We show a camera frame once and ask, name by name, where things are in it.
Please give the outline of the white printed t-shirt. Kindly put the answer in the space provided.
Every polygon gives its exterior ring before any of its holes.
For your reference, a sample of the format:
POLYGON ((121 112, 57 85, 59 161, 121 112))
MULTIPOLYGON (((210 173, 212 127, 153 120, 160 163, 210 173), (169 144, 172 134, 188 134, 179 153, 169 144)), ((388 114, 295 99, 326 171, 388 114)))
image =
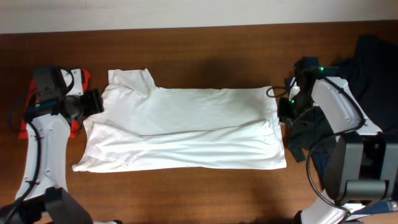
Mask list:
POLYGON ((277 104, 265 88, 162 88, 148 70, 110 70, 108 81, 104 111, 84 121, 75 172, 287 165, 277 104))

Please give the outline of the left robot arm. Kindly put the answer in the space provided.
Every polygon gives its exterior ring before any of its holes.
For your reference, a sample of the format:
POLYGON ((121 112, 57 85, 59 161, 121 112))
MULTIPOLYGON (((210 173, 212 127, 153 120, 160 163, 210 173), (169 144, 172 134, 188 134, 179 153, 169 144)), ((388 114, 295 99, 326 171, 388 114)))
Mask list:
POLYGON ((1 208, 1 223, 92 223, 68 193, 66 149, 82 119, 104 111, 97 89, 88 89, 84 68, 45 67, 33 73, 19 135, 28 139, 27 158, 16 200, 1 208))

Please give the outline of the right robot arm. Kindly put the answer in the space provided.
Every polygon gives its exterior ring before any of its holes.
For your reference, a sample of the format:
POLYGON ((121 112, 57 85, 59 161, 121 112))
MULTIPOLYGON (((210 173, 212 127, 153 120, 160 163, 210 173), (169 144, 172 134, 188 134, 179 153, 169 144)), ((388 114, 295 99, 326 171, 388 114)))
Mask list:
POLYGON ((337 71, 322 67, 316 57, 301 58, 294 65, 288 97, 279 97, 277 114, 282 124, 293 125, 314 107, 323 111, 333 132, 313 142, 309 154, 329 139, 336 141, 323 191, 311 186, 317 199, 297 212, 294 223, 351 223, 354 212, 392 200, 397 138, 370 120, 337 71))

